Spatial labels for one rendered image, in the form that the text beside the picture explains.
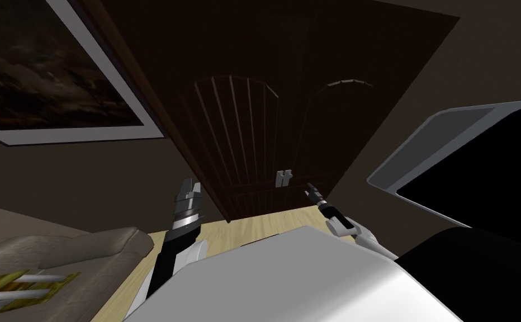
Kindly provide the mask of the dark brown wooden cupboard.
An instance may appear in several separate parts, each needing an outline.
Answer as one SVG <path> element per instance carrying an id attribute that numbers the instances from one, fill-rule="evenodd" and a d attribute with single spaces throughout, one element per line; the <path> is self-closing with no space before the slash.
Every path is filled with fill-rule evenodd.
<path id="1" fill-rule="evenodd" d="M 180 94 L 217 75 L 250 77 L 280 98 L 280 171 L 290 169 L 310 97 L 329 83 L 371 84 L 340 140 L 347 160 L 329 195 L 458 17 L 379 0 L 77 0 L 222 216 L 191 143 Z"/>

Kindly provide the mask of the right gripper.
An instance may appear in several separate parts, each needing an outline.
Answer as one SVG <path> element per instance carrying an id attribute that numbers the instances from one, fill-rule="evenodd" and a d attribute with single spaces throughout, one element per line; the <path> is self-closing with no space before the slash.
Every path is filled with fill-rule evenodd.
<path id="1" fill-rule="evenodd" d="M 329 206 L 327 201 L 324 199 L 321 192 L 311 183 L 307 184 L 308 189 L 305 191 L 307 198 L 316 205 L 319 210 L 325 209 Z"/>

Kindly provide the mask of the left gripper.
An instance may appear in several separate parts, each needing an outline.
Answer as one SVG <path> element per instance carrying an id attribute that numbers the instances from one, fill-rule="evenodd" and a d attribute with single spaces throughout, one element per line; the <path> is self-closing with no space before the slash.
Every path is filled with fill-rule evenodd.
<path id="1" fill-rule="evenodd" d="M 192 184 L 192 178 L 183 180 L 179 195 L 174 198 L 173 218 L 183 219 L 199 213 L 201 206 L 201 183 Z"/>

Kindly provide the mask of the black television with grey frame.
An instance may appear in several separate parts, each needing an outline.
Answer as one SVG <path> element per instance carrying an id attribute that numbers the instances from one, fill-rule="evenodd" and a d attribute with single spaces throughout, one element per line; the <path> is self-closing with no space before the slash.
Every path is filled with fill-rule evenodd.
<path id="1" fill-rule="evenodd" d="M 521 101 L 435 113 L 367 183 L 460 226 L 521 227 Z"/>

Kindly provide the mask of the gold and white frame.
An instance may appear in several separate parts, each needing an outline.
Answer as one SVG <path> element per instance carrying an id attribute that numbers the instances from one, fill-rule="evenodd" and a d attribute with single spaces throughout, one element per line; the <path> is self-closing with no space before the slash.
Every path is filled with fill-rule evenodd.
<path id="1" fill-rule="evenodd" d="M 0 275 L 0 313 L 43 304 L 82 273 L 68 275 L 29 274 L 23 270 Z"/>

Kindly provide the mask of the dark picture in white frame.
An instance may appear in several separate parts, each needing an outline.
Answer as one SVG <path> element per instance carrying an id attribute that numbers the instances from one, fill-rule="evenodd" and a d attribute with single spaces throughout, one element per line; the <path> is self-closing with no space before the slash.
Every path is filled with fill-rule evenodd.
<path id="1" fill-rule="evenodd" d="M 164 136 L 75 0 L 0 0 L 0 143 Z"/>

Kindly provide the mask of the dark brown cupboard door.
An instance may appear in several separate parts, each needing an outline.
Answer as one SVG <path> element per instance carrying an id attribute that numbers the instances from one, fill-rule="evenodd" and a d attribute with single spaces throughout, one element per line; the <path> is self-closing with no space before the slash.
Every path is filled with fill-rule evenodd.
<path id="1" fill-rule="evenodd" d="M 203 172 L 229 220 L 278 212 L 283 188 L 280 167 L 280 98 L 250 77 L 198 79 L 179 96 L 191 125 L 191 143 L 205 159 Z"/>
<path id="2" fill-rule="evenodd" d="M 357 105 L 371 98 L 374 90 L 364 81 L 346 79 L 329 83 L 310 97 L 290 167 L 292 178 L 283 209 L 311 204 L 304 193 L 308 183 L 324 194 L 335 185 L 342 163 L 347 160 L 342 156 L 340 140 L 347 135 Z"/>

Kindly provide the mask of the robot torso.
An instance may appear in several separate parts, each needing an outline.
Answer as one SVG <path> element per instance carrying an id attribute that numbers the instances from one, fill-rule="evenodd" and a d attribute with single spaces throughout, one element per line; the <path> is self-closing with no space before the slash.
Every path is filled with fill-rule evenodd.
<path id="1" fill-rule="evenodd" d="M 310 226 L 183 267 L 124 322 L 462 322 L 397 263 Z"/>

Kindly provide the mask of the beige sofa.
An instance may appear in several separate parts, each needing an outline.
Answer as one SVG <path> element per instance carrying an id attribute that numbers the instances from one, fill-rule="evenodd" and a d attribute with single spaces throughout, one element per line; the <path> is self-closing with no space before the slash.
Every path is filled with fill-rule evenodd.
<path id="1" fill-rule="evenodd" d="M 0 209 L 0 275 L 76 274 L 49 301 L 0 312 L 0 322 L 122 322 L 139 290 L 129 282 L 156 251 L 137 228 L 86 233 Z"/>

